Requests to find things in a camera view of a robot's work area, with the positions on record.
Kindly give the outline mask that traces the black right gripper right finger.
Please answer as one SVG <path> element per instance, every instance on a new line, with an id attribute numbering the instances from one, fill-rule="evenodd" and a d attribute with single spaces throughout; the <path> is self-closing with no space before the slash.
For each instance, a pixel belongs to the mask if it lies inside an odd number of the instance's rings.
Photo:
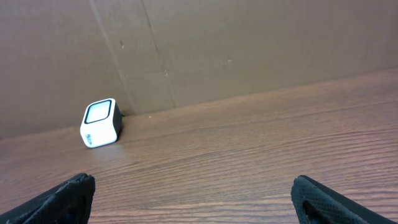
<path id="1" fill-rule="evenodd" d="M 294 180 L 291 199 L 300 224 L 396 224 L 306 175 Z"/>

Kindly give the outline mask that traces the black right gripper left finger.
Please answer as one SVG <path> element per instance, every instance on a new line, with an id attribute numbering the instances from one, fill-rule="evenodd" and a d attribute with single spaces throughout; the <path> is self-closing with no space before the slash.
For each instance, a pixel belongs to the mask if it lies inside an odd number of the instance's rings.
<path id="1" fill-rule="evenodd" d="M 77 174 L 39 196 L 1 214 L 1 223 L 87 224 L 90 218 L 95 178 Z"/>

